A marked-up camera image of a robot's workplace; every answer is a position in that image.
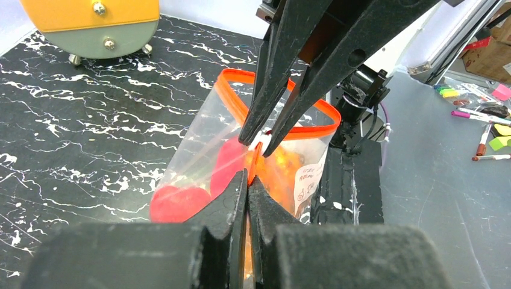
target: marker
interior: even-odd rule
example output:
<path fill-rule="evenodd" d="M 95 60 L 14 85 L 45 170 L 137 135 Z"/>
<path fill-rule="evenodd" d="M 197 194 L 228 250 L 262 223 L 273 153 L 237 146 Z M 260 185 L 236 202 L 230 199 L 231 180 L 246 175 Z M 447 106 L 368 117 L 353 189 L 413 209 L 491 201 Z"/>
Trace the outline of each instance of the marker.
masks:
<path fill-rule="evenodd" d="M 464 105 L 464 104 L 471 104 L 472 102 L 468 99 L 458 99 L 457 101 L 454 101 L 454 105 Z"/>
<path fill-rule="evenodd" d="M 450 87 L 450 86 L 439 86 L 439 87 L 436 88 L 436 91 L 437 92 L 441 92 L 444 89 L 453 89 L 453 88 Z"/>
<path fill-rule="evenodd" d="M 461 112 L 461 111 L 456 111 L 456 110 L 453 110 L 451 112 L 451 115 L 452 116 L 457 116 L 457 117 L 462 117 L 464 119 L 475 119 L 475 120 L 479 120 L 481 122 L 486 122 L 486 123 L 498 123 L 500 125 L 506 125 L 506 126 L 511 126 L 511 121 L 508 121 L 506 119 L 501 119 L 499 117 L 490 117 L 490 116 L 479 116 L 479 115 L 473 115 L 473 114 L 469 114 L 469 113 L 464 113 L 464 112 Z"/>
<path fill-rule="evenodd" d="M 485 161 L 485 160 L 509 160 L 511 155 L 482 155 L 480 157 L 473 157 L 473 161 Z"/>
<path fill-rule="evenodd" d="M 501 125 L 506 125 L 506 126 L 511 126 L 511 120 L 508 120 L 508 119 L 502 119 L 500 117 L 497 117 L 497 116 L 491 116 L 490 114 L 486 114 L 486 113 L 481 113 L 479 111 L 475 111 L 475 110 L 467 110 L 466 108 L 462 108 L 462 107 L 459 107 L 458 108 L 459 111 L 462 111 L 464 113 L 469 113 L 469 114 L 473 114 L 475 116 L 480 116 L 480 117 L 487 117 L 489 120 L 491 120 L 493 123 L 499 123 Z"/>
<path fill-rule="evenodd" d="M 483 135 L 481 136 L 481 141 L 479 142 L 479 146 L 477 146 L 477 152 L 475 155 L 480 157 L 486 153 L 486 141 L 488 140 L 488 136 L 490 134 L 490 130 L 492 129 L 492 124 L 488 123 L 484 129 Z"/>
<path fill-rule="evenodd" d="M 441 91 L 439 91 L 439 93 L 441 95 L 444 95 L 444 94 L 446 94 L 448 92 L 456 92 L 456 89 L 448 88 L 448 89 L 442 89 Z"/>
<path fill-rule="evenodd" d="M 460 96 L 460 94 L 457 91 L 451 91 L 451 92 L 440 92 L 443 98 L 454 98 L 456 96 Z"/>

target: white label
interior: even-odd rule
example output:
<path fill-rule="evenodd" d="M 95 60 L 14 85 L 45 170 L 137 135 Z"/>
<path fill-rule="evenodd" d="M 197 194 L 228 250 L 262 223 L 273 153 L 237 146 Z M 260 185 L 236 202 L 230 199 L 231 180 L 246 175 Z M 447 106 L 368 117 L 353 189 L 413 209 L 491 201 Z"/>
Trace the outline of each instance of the white label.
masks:
<path fill-rule="evenodd" d="M 505 69 L 509 75 L 511 75 L 511 63 L 507 63 L 502 68 Z"/>
<path fill-rule="evenodd" d="M 305 202 L 318 188 L 319 180 L 323 175 L 323 168 L 325 167 L 325 160 L 327 159 L 327 151 L 325 150 L 323 156 L 317 164 L 308 164 L 301 167 L 296 171 L 295 175 L 295 215 L 300 208 L 300 205 Z"/>
<path fill-rule="evenodd" d="M 481 90 L 477 89 L 477 85 L 475 85 L 475 84 L 462 83 L 462 86 L 464 86 L 466 89 L 468 89 L 471 93 L 479 96 L 484 101 L 487 101 L 487 102 L 490 102 L 490 101 L 495 102 L 496 101 L 491 96 L 489 96 L 489 95 L 483 93 Z"/>

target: orange zipper seal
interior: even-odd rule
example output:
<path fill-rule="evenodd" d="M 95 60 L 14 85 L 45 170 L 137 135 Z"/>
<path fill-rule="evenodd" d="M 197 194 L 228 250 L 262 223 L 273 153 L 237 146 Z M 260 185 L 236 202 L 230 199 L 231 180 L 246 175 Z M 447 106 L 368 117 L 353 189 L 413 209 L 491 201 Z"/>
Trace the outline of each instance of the orange zipper seal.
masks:
<path fill-rule="evenodd" d="M 239 69 L 224 69 L 218 76 L 218 80 L 214 86 L 225 107 L 234 116 L 234 119 L 240 126 L 243 126 L 245 123 L 246 116 L 248 115 L 248 107 L 246 107 L 245 103 L 238 97 L 236 92 L 234 92 L 229 81 L 254 85 L 256 79 L 255 75 L 254 72 Z M 288 80 L 287 89 L 292 91 L 294 88 L 295 83 Z M 337 109 L 322 99 L 318 100 L 314 104 L 314 107 L 331 118 L 333 123 L 331 125 L 322 126 L 295 126 L 289 131 L 284 140 L 321 138 L 333 134 L 337 130 L 341 121 L 341 116 Z"/>
<path fill-rule="evenodd" d="M 254 179 L 256 178 L 256 168 L 258 163 L 260 162 L 262 158 L 262 152 L 263 149 L 263 143 L 258 143 L 257 146 L 255 146 L 254 149 L 254 157 L 252 158 L 252 163 L 250 164 L 250 169 L 248 170 L 248 186 L 250 187 L 252 185 L 252 182 L 254 182 Z"/>

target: plastic bag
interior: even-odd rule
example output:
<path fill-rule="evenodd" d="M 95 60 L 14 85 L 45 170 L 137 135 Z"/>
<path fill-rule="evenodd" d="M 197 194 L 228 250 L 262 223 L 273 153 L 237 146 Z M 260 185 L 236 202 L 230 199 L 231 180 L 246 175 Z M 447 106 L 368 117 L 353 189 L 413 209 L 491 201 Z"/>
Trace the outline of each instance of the plastic bag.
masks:
<path fill-rule="evenodd" d="M 488 90 L 475 84 L 464 83 L 449 77 L 444 77 L 433 88 L 448 102 L 460 106 L 498 102 Z"/>
<path fill-rule="evenodd" d="M 275 152 L 263 158 L 253 146 L 237 141 L 251 103 L 254 77 L 254 73 L 235 69 L 219 75 L 157 186 L 149 207 L 153 222 L 188 220 L 218 197 L 243 168 L 258 175 L 270 196 L 296 218 L 310 204 L 328 143 L 340 123 L 339 112 L 318 101 Z M 294 85 L 288 82 L 265 129 L 273 127 Z M 249 244 L 245 252 L 249 275 Z"/>

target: marble tabletop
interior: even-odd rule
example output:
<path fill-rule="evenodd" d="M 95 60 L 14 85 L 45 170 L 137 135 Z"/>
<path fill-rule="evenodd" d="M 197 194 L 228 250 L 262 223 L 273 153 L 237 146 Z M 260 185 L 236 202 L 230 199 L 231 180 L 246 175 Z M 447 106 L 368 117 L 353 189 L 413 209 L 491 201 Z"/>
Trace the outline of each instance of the marble tabletop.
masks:
<path fill-rule="evenodd" d="M 141 52 L 84 60 L 34 33 L 0 57 L 0 288 L 63 226 L 147 222 L 148 203 L 224 68 L 260 40 L 163 17 Z"/>

